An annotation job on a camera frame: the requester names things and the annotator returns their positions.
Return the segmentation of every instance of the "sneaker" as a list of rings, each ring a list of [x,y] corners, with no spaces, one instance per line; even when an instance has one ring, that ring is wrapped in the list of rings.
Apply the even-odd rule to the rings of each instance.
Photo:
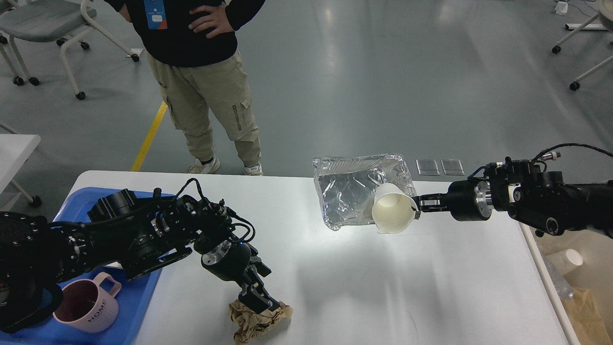
[[[211,163],[207,163],[202,165],[200,160],[196,158],[194,164],[192,164],[188,169],[188,174],[213,174],[217,169],[219,169],[219,159],[213,156],[213,161]]]
[[[243,173],[247,176],[264,176],[262,172],[262,164],[258,163],[253,168],[247,168],[246,166],[243,168]]]

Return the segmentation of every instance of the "lanyard badge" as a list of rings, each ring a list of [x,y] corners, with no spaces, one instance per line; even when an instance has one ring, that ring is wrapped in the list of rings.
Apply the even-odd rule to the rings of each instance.
[[[145,0],[145,13],[149,30],[166,30],[168,28],[164,0]]]

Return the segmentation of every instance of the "yellow floor line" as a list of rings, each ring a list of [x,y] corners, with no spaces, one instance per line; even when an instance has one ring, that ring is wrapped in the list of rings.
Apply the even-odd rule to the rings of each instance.
[[[168,106],[166,103],[162,102],[158,109],[158,113],[155,115],[155,119],[153,119],[153,123],[151,124],[151,128],[149,128],[149,132],[147,132],[147,136],[145,137],[145,141],[140,146],[139,154],[136,155],[136,160],[134,160],[134,164],[130,171],[140,171],[140,167],[143,165],[143,161],[147,156],[147,152],[149,152],[149,148],[151,147],[151,143],[153,142],[153,138],[155,138],[155,134],[158,132],[159,124],[162,122],[164,118],[164,114],[166,113],[166,109]]]

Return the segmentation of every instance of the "person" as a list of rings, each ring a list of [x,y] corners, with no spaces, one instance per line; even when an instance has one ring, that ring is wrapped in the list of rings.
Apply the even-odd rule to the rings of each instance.
[[[188,172],[219,169],[211,109],[234,141],[246,175],[261,176],[259,130],[235,31],[265,0],[105,0],[131,22],[148,52],[153,76],[195,157]]]

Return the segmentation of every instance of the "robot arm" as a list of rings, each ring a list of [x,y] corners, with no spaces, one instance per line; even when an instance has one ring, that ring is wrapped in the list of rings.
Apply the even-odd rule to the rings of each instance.
[[[192,181],[200,200],[179,195]],[[61,303],[56,283],[111,262],[121,263],[128,280],[187,257],[202,254],[202,266],[224,281],[234,281],[238,299],[256,313],[279,303],[264,289],[260,276],[271,270],[249,244],[255,229],[224,201],[203,196],[190,179],[175,196],[136,198],[124,189],[98,200],[90,223],[52,222],[45,217],[0,213],[0,329],[14,333],[48,317]],[[237,227],[246,228],[238,237]],[[40,306],[44,290],[51,303]]]
[[[453,182],[447,193],[414,197],[422,212],[449,211],[459,221],[487,220],[492,210],[505,211],[518,222],[535,229],[537,236],[559,236],[564,231],[589,229],[613,238],[613,180],[605,184],[565,184],[560,171],[546,171],[547,160],[556,160],[561,144],[543,150],[531,160],[489,163],[467,180]],[[483,170],[483,177],[475,175]],[[509,195],[509,186],[517,186]]]

